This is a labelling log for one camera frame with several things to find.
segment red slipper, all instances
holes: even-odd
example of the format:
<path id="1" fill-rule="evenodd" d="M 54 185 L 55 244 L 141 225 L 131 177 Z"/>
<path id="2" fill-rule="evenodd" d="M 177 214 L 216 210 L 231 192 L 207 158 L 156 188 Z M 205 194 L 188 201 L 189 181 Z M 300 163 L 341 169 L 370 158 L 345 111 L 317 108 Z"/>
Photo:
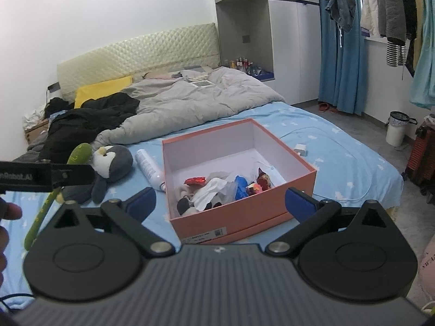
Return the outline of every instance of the red slipper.
<path id="1" fill-rule="evenodd" d="M 334 114 L 344 114 L 342 111 L 333 106 L 331 106 L 330 112 L 333 112 Z"/>
<path id="2" fill-rule="evenodd" d="M 326 112 L 329 109 L 328 103 L 320 103 L 319 104 L 319 112 Z"/>

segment blue tray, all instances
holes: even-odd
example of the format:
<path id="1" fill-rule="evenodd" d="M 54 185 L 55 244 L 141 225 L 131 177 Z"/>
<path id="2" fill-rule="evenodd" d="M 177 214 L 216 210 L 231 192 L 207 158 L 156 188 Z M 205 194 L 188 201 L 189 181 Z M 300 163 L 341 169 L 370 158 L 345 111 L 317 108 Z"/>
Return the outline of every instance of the blue tray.
<path id="1" fill-rule="evenodd" d="M 252 76 L 260 81 L 264 81 L 265 79 L 272 79 L 275 78 L 275 75 L 273 74 L 273 72 L 268 72 L 268 73 L 264 73 L 263 75 L 258 75 L 258 76 Z"/>

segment penguin plush toy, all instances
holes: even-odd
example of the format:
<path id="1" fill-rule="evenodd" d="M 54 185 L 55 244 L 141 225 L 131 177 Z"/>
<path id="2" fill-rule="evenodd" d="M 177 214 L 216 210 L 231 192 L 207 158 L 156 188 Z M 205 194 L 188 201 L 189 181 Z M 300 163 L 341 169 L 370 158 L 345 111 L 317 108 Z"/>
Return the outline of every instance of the penguin plush toy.
<path id="1" fill-rule="evenodd" d="M 75 200 L 82 204 L 89 199 L 94 203 L 103 202 L 107 188 L 127 175 L 133 166 L 133 156 L 125 146 L 100 147 L 92 155 L 91 166 L 95 170 L 95 180 L 91 185 L 66 186 L 56 201 L 63 203 Z"/>

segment white bottle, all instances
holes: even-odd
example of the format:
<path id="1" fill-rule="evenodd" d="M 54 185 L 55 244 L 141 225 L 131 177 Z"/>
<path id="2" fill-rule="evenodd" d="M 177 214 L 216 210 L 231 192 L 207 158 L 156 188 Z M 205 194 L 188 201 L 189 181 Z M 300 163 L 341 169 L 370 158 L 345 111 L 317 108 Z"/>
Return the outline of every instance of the white bottle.
<path id="1" fill-rule="evenodd" d="M 136 152 L 136 162 L 154 190 L 166 192 L 163 171 L 144 149 Z"/>

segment gray floor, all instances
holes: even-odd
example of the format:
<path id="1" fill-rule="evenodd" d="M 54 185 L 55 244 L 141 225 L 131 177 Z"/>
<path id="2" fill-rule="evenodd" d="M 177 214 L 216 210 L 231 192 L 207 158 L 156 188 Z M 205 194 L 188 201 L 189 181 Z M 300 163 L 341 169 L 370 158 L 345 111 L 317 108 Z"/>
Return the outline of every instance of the gray floor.
<path id="1" fill-rule="evenodd" d="M 327 119 L 353 138 L 361 141 L 388 160 L 400 173 L 405 169 L 411 147 L 407 146 L 402 151 L 395 150 L 385 141 L 385 129 L 356 116 L 331 112 L 320 113 L 317 105 L 305 108 L 305 110 Z M 435 234 L 435 206 L 428 205 L 418 187 L 409 180 L 405 181 L 396 224 L 420 261 L 426 245 Z M 408 298 L 418 307 L 422 307 L 429 301 L 421 290 L 418 277 L 412 284 Z"/>

